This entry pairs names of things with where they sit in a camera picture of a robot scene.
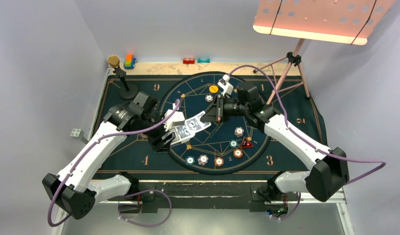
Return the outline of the red dealer button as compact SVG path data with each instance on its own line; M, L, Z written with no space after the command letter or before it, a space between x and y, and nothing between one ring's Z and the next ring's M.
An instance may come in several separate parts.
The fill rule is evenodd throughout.
M243 137L240 147L242 149L246 149L246 148L252 148L252 147L254 147L254 145L251 143L251 141L247 137Z

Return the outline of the yellow big blind button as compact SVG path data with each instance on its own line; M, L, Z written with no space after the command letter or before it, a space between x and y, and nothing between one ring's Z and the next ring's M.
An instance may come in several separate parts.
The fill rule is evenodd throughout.
M216 85L211 85L209 86L209 92L212 94L218 93L219 92L219 87Z

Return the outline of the teal chips seat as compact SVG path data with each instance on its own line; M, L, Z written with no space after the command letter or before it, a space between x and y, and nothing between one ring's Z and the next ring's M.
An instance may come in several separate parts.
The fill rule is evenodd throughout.
M229 142L229 146L231 147L231 148L237 148L238 147L238 142L236 141L236 140L231 140L230 142Z

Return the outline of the orange chips seat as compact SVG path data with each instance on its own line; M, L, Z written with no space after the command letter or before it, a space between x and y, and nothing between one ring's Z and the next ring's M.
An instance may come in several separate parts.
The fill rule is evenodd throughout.
M233 156L237 159L241 158L243 156L243 151L242 149L236 148L233 150Z

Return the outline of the pink blue poker chip stack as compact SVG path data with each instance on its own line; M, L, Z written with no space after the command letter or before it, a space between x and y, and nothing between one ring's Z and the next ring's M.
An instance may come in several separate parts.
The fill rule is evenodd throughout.
M204 166L208 163L208 156L207 155L200 155L198 157L198 164Z

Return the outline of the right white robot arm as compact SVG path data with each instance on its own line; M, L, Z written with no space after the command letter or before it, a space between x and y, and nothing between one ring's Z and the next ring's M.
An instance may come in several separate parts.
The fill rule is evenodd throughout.
M307 171L280 171L267 181L267 189L258 191L266 201L280 200L289 192L307 192L315 199L326 202L350 181L345 152L339 147L330 149L296 128L271 105L264 104L258 88L251 82L241 82L235 88L237 98L232 98L234 86L224 75L218 85L223 92L215 96L213 103L201 117L202 122L221 123L230 117L244 117L247 123L274 138L297 156Z

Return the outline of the pink chips seat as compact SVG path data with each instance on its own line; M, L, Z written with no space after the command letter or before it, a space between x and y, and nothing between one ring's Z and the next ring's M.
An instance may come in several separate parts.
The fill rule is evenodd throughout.
M244 135L244 129L242 127L236 127L234 130L234 135L237 137L241 137Z
M214 100L214 96L213 96L213 95L207 94L207 95L205 96L205 101L206 101L206 102L211 103L211 102L213 102L213 100Z

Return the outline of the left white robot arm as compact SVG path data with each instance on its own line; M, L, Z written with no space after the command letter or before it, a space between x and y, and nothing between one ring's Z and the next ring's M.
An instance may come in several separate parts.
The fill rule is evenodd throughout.
M67 213L67 218L79 220L100 202L118 196L125 200L137 197L139 181L126 172L96 184L91 180L109 155L129 136L146 135L155 152L170 149L175 135L166 129L166 125L176 122L181 101L176 99L173 108L159 119L154 119L151 113L156 103L154 97L139 92L132 101L111 107L78 155L57 174L48 173L43 178L42 184L51 200L48 212L51 226L61 224L52 221L55 205Z

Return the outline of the orange poker chip stack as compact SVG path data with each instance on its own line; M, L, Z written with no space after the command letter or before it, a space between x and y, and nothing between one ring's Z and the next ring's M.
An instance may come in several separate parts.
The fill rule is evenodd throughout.
M223 166L224 159L222 157L216 157L214 160L214 165L217 167Z

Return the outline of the blue playing card deck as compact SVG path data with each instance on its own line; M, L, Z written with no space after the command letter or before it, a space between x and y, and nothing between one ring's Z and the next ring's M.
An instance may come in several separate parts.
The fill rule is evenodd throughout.
M171 146L188 142L195 136L195 132L193 132L187 125L173 127L170 129L170 132L174 135L174 139L171 141Z

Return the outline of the teal poker chip stack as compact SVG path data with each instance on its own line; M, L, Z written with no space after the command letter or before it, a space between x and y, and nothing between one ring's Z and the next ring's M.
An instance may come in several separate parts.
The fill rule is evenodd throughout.
M193 165L194 163L195 163L195 158L193 157L193 156L188 156L186 159L185 159L185 164L186 165Z

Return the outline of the playing card being pulled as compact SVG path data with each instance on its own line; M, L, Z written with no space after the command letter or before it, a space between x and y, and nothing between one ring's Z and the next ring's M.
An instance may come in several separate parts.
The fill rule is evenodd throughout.
M186 127L189 131L189 133L197 133L202 130L207 129L209 126L211 126L210 122L202 122L200 118L205 114L205 111L201 111L197 115L185 120L184 127Z

